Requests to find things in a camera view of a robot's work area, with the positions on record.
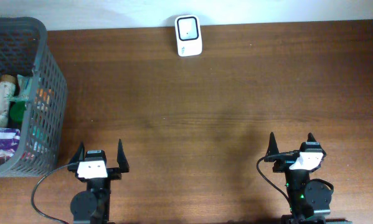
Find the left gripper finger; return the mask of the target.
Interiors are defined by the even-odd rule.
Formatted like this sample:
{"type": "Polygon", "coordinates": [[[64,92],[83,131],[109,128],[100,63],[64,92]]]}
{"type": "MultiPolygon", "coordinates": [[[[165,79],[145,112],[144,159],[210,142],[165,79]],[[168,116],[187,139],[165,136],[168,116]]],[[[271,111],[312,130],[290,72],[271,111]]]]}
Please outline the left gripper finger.
{"type": "Polygon", "coordinates": [[[70,164],[76,163],[76,162],[82,162],[85,160],[85,146],[83,142],[80,143],[76,153],[73,155],[71,160],[69,161],[70,164]]]}
{"type": "Polygon", "coordinates": [[[128,164],[128,160],[125,156],[125,152],[123,149],[123,144],[121,139],[118,141],[118,152],[117,152],[117,163],[119,165],[120,170],[129,170],[130,166],[128,164]]]}

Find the orange small tissue pack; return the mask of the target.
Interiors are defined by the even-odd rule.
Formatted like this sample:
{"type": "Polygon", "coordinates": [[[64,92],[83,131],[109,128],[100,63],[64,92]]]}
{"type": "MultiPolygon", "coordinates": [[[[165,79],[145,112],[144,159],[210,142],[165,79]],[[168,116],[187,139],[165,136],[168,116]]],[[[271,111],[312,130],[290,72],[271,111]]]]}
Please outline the orange small tissue pack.
{"type": "Polygon", "coordinates": [[[45,90],[42,88],[37,89],[37,95],[35,98],[35,104],[38,109],[47,110],[47,107],[51,103],[51,97],[54,95],[54,91],[51,89],[45,90]]]}

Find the red purple tissue pack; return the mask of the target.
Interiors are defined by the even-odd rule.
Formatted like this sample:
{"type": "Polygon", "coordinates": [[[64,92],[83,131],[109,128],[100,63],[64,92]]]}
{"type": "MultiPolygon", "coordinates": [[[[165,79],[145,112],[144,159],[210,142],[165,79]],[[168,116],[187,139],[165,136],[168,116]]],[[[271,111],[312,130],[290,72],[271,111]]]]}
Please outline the red purple tissue pack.
{"type": "Polygon", "coordinates": [[[19,129],[0,128],[0,166],[17,151],[21,138],[19,129]]]}

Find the teal wet wipes pack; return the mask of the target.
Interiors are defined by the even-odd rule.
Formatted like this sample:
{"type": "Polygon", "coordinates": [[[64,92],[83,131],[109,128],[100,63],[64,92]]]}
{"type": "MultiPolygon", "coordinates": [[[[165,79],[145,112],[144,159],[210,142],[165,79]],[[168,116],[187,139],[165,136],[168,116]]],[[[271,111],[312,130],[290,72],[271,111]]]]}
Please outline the teal wet wipes pack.
{"type": "Polygon", "coordinates": [[[32,77],[25,77],[22,75],[17,75],[19,93],[16,96],[11,96],[9,100],[13,102],[28,101],[29,94],[31,92],[32,81],[33,81],[32,77]]]}

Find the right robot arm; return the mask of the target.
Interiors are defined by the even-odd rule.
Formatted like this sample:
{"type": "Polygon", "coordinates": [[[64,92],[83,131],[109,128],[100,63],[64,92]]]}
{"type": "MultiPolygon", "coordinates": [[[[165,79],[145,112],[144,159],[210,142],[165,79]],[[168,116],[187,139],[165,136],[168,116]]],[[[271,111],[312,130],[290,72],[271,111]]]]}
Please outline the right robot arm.
{"type": "Polygon", "coordinates": [[[282,215],[281,223],[349,223],[346,219],[327,219],[330,215],[330,203],[334,193],[334,185],[323,179],[312,179],[310,174],[321,167],[326,152],[312,133],[301,143],[298,150],[280,152],[275,135],[270,134],[265,156],[257,161],[258,173],[272,187],[279,191],[290,208],[289,215],[282,215]],[[282,191],[271,182],[260,170],[261,162],[273,163],[274,173],[285,174],[286,190],[282,191]]]}

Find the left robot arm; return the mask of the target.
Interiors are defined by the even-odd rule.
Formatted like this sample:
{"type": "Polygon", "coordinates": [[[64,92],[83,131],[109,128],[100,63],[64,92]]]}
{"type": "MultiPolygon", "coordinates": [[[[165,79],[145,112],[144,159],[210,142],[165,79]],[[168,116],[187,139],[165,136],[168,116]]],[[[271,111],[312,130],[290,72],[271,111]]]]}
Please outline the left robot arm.
{"type": "Polygon", "coordinates": [[[111,182],[121,180],[122,174],[130,171],[121,140],[118,141],[116,161],[116,167],[107,167],[103,150],[86,151],[83,143],[79,145],[68,163],[68,171],[87,188],[76,194],[70,203],[74,223],[110,222],[111,182]]]}

